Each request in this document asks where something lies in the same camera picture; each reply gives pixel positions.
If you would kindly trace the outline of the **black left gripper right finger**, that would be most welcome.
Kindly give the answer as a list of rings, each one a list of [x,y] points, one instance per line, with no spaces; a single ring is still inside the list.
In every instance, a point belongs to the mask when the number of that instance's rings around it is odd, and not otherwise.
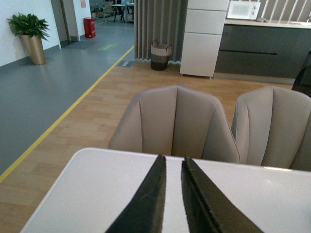
[[[191,233],[260,233],[190,157],[182,162],[183,202]]]

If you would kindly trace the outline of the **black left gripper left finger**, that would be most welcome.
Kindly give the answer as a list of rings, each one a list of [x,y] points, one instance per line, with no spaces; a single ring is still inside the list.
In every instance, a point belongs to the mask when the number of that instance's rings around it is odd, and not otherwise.
[[[166,158],[158,155],[131,201],[108,233],[160,233],[166,197]]]

